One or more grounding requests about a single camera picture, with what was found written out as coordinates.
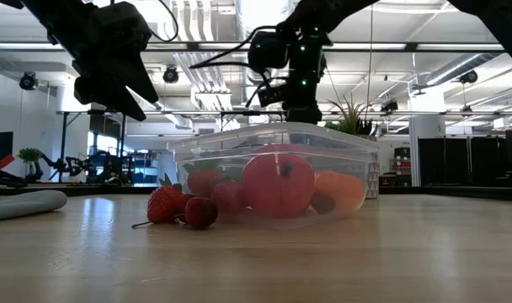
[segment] black robotic arm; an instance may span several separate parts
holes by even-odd
[[[307,24],[315,24],[330,33],[350,15],[377,2],[378,0],[301,0],[283,26],[300,29]],[[512,0],[449,2],[462,12],[479,17],[512,57]]]
[[[254,36],[248,63],[256,71],[283,68],[290,62],[285,84],[261,89],[262,106],[283,101],[287,121],[316,124],[322,114],[317,108],[317,84],[326,68],[323,46],[327,34],[353,13],[377,0],[301,0],[294,13],[277,25],[276,33]],[[512,0],[450,0],[463,12],[478,16],[512,57]]]
[[[146,118],[127,87],[155,103],[158,95],[140,58],[152,32],[136,8],[120,2],[104,8],[81,0],[0,0],[26,7],[46,28],[48,40],[74,58],[80,74],[75,97],[105,105],[142,121]]]

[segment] gray foam roller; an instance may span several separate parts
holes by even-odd
[[[0,196],[0,220],[58,210],[66,203],[67,196],[55,190]]]

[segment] potted plant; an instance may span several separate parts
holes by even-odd
[[[35,175],[36,171],[35,167],[39,167],[39,159],[42,157],[42,152],[40,152],[36,148],[23,148],[19,151],[17,157],[24,161],[25,165],[25,173],[26,173],[26,181],[29,183],[33,183],[37,181],[37,177]]]
[[[344,100],[346,103],[346,109],[342,104],[328,100],[329,103],[340,109],[344,119],[339,121],[337,124],[328,122],[325,127],[353,136],[359,136],[370,141],[377,141],[377,126],[374,127],[374,121],[372,119],[368,120],[366,118],[365,113],[368,112],[368,106],[364,104],[355,105],[353,99],[348,101],[346,97],[344,97]],[[369,170],[368,193],[366,195],[367,199],[377,199],[380,190],[379,176],[380,162],[377,152],[375,152],[372,154],[372,163]]]

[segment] desk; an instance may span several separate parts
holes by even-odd
[[[272,231],[149,226],[147,197],[0,221],[0,302],[512,302],[512,203],[383,195]]]

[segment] red fruit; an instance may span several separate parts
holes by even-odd
[[[190,192],[199,197],[210,198],[213,187],[222,179],[221,173],[214,168],[203,168],[189,173],[187,184]]]
[[[196,196],[193,194],[182,194],[179,198],[175,200],[175,209],[178,215],[185,213],[185,208],[187,207],[187,203],[190,199],[195,198]]]
[[[185,221],[194,229],[205,229],[215,223],[218,216],[216,205],[206,198],[193,198],[187,203]]]
[[[178,213],[175,202],[181,195],[177,189],[168,185],[155,189],[147,203],[147,219],[152,223],[171,222],[172,217]]]
[[[261,215],[287,217],[308,208],[314,193],[314,171],[302,157],[263,155],[243,169],[244,201]]]
[[[241,185],[235,181],[223,181],[215,186],[211,201],[216,204],[219,212],[237,214],[244,208]]]

